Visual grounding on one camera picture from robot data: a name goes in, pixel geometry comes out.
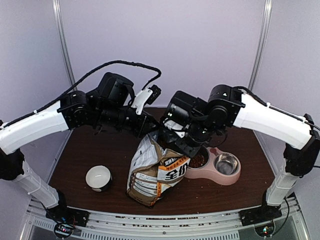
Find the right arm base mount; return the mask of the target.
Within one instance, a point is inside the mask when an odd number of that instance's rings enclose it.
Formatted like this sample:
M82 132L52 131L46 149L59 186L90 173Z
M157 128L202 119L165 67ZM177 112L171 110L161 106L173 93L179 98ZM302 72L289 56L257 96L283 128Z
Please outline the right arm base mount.
M266 200L263 200L260 206L239 212L241 224L243 227L254 226L254 231L259 237L271 237L276 231L274 219L282 216L280 207L268 205Z

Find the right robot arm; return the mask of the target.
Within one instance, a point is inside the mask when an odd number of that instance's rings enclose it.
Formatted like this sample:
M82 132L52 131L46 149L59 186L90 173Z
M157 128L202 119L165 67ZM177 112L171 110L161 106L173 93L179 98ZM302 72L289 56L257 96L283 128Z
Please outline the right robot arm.
M314 167L320 152L320 135L310 115L297 116L262 101L243 86L215 86L208 100L177 91L160 119L159 135L178 153L193 157L212 135L237 127L257 131L285 142L284 162L263 205L259 220L268 220L299 177Z

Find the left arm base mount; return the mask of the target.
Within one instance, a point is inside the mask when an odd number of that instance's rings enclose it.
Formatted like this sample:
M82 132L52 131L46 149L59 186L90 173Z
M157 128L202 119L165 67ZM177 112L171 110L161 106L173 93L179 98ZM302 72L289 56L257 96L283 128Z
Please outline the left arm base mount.
M69 238L76 227L86 227L90 213L86 210L70 208L67 206L65 195L61 191L58 193L58 205L47 208L43 205L46 217L55 222L53 233L59 239Z

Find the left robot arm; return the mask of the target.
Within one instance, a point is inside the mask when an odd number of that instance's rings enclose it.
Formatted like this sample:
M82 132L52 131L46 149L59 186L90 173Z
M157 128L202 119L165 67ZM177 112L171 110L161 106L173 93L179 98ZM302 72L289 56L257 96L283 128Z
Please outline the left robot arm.
M31 170L20 148L45 136L91 126L100 131L110 126L142 137L158 126L143 111L161 94L156 85L134 93L133 82L116 73L104 74L99 85L89 91L64 93L43 110L0 124L0 178L16 181L28 194L38 199L61 222L72 218L62 192L45 183Z

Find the dog food bag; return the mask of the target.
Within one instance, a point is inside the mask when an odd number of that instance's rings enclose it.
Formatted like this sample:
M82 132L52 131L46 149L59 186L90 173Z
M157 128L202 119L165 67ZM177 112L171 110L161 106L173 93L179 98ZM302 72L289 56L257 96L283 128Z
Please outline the dog food bag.
M126 194L139 204L153 207L184 178L190 161L159 142L157 131L148 133L132 157Z

